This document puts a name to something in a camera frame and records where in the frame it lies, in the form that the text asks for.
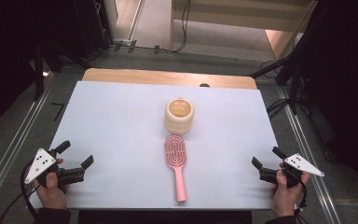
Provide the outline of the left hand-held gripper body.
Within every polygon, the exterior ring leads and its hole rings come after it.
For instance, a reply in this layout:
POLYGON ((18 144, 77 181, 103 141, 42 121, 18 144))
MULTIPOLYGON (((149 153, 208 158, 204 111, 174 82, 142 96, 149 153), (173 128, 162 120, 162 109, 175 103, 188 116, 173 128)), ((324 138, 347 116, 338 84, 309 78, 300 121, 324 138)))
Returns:
POLYGON ((49 173, 55 173, 58 177, 60 187, 82 182, 84 180, 85 169, 83 167, 66 170, 60 168, 56 156, 62 151, 52 149, 46 151, 39 148, 24 179, 25 184, 31 184, 35 179, 42 185, 46 185, 46 176, 49 173))

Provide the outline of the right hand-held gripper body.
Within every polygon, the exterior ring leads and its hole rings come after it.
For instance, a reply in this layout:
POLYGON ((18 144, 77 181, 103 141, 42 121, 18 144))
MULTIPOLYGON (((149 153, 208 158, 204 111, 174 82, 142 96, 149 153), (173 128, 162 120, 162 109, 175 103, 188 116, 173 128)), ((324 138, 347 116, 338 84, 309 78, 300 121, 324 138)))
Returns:
MULTIPOLYGON (((320 171, 317 167, 312 165, 298 153, 287 156, 285 160, 282 160, 282 164, 282 171, 286 176, 288 188, 294 187, 300 183, 301 174, 303 172, 317 176, 324 176, 322 171, 320 171)), ((277 170, 272 170, 263 166, 260 170, 258 170, 258 173, 260 180, 277 185, 277 170)))

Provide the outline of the person's left hand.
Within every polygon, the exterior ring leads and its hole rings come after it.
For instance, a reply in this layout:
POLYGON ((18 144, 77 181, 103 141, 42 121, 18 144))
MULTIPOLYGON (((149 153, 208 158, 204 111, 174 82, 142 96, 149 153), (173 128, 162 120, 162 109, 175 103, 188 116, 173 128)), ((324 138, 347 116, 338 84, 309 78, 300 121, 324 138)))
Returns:
POLYGON ((58 177, 55 173, 48 173, 45 178, 46 186, 41 185, 37 179, 33 181, 36 194, 44 208, 65 210, 67 200, 65 194, 58 187, 58 177))

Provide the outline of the person's right hand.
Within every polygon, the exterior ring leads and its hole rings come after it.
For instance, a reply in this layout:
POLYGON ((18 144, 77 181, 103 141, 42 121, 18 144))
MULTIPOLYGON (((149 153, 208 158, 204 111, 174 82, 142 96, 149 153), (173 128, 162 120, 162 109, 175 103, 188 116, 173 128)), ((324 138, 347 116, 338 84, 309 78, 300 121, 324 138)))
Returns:
POLYGON ((303 191, 302 184, 306 185, 310 179, 310 174, 303 172, 301 182, 291 188, 287 187, 287 179, 282 170, 276 174, 277 186, 273 196, 272 212, 278 217, 289 217, 295 214, 295 204, 303 191))

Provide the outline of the white table mat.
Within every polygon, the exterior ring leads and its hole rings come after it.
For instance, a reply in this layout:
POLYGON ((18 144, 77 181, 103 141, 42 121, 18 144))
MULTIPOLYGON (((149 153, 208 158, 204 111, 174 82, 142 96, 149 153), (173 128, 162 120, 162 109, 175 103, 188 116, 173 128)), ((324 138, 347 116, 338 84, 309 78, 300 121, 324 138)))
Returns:
POLYGON ((71 209, 268 209, 270 185, 252 159, 269 168, 280 161, 258 90, 80 81, 51 144, 65 140, 63 167, 94 159, 66 193, 71 209), (195 108, 183 136, 183 203, 164 154, 165 106, 178 97, 195 108))

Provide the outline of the black metal stand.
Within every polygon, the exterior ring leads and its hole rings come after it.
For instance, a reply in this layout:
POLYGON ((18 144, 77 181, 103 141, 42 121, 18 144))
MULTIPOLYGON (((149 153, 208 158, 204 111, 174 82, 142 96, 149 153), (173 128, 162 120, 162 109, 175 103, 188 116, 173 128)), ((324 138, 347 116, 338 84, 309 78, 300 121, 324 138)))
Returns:
POLYGON ((281 86, 286 84, 288 81, 291 81, 289 96, 278 100, 268 107, 267 112, 270 119, 287 105, 289 105, 292 112, 296 114, 296 104, 299 102, 297 99, 297 90, 300 84, 300 70, 302 69, 301 63, 305 60, 305 53, 310 47, 310 41, 313 38, 313 33, 317 30, 317 26, 322 18, 323 15, 319 12, 318 2, 315 2, 312 7, 312 12, 309 12, 306 15, 306 21, 308 24, 305 28, 305 32, 298 43, 293 47, 292 51, 284 58, 268 65, 265 68, 261 68, 250 75, 252 78, 258 78, 280 67, 281 70, 275 77, 276 84, 281 86))
POLYGON ((77 63, 84 69, 89 69, 90 65, 86 63, 79 56, 75 55, 69 49, 54 43, 49 40, 41 40, 34 47, 34 83, 35 94, 34 101, 41 98, 42 93, 45 91, 45 84, 43 78, 43 61, 50 66, 54 71, 62 70, 62 61, 59 58, 59 54, 69 58, 74 63, 77 63))

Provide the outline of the pink hairbrush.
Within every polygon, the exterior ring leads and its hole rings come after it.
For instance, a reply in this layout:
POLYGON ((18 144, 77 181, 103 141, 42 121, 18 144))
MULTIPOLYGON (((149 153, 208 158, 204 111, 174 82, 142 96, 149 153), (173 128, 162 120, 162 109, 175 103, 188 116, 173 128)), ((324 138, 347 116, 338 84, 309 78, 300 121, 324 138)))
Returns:
POLYGON ((166 164, 173 169, 175 176, 176 201, 186 201, 186 189, 183 178, 183 167, 186 165, 186 145, 180 135, 170 135, 164 145, 166 164))

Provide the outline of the cream ribbed cup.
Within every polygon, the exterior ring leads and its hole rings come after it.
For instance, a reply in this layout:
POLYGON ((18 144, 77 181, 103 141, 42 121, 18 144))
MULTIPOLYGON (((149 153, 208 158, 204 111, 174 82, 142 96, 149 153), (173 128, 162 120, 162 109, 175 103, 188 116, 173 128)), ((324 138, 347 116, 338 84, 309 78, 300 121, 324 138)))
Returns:
POLYGON ((169 101, 165 106, 164 125, 173 134, 187 133, 193 123, 195 109, 186 99, 179 97, 169 101))

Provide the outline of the person's dark clothing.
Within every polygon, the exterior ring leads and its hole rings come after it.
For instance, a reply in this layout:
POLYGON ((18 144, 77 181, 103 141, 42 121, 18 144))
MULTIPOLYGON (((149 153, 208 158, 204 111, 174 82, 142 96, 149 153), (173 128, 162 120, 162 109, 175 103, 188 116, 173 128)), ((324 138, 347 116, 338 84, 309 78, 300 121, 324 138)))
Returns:
POLYGON ((253 224, 248 211, 80 210, 78 224, 253 224))

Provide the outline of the dark curtain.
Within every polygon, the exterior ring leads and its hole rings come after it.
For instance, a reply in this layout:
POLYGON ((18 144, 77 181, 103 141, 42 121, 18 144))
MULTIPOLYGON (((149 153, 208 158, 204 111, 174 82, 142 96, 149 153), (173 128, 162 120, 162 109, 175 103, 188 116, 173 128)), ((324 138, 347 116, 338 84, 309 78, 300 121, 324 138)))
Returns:
POLYGON ((300 65, 332 133, 325 144, 358 172, 358 0, 319 0, 304 37, 300 65))
POLYGON ((0 118, 34 83, 34 47, 49 40, 86 61, 113 42, 107 0, 0 0, 0 118))

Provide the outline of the wooden table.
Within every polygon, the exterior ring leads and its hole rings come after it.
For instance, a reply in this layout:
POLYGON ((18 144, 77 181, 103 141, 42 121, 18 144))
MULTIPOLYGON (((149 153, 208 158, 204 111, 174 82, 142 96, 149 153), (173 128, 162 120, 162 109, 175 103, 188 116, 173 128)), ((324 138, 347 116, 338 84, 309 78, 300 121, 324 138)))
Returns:
POLYGON ((255 80, 252 77, 236 77, 136 69, 90 68, 85 71, 82 80, 196 87, 209 86, 216 88, 246 90, 257 89, 255 80))

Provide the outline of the aluminium floor rail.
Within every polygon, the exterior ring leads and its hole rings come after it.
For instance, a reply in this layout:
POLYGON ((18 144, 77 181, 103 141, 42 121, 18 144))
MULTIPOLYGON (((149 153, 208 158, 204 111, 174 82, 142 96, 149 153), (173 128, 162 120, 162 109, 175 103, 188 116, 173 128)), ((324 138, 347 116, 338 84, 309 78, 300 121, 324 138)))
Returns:
MULTIPOLYGON (((284 108, 284 111, 294 132, 297 144, 299 146, 300 154, 312 165, 317 166, 317 162, 311 152, 310 144, 299 122, 298 115, 295 115, 292 112, 289 105, 284 108)), ((312 175, 310 179, 318 197, 318 201, 324 211, 327 223, 343 224, 340 216, 337 213, 336 205, 330 195, 330 192, 324 182, 324 179, 321 176, 317 175, 312 175)))
POLYGON ((16 131, 16 134, 8 145, 5 154, 0 160, 0 188, 9 172, 9 169, 11 168, 13 162, 16 160, 17 155, 21 150, 23 142, 25 141, 28 133, 31 131, 34 122, 39 115, 39 112, 46 102, 54 78, 55 75, 52 72, 43 75, 42 81, 45 85, 45 89, 43 90, 39 99, 31 104, 24 120, 22 121, 19 129, 16 131))

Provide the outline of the light wooden frame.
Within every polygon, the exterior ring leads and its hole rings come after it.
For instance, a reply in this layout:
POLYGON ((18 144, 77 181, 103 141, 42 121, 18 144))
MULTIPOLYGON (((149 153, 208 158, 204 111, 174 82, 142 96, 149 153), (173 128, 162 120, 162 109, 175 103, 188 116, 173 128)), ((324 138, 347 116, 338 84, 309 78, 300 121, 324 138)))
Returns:
POLYGON ((189 20, 263 29, 277 60, 304 32, 318 0, 190 0, 189 20))

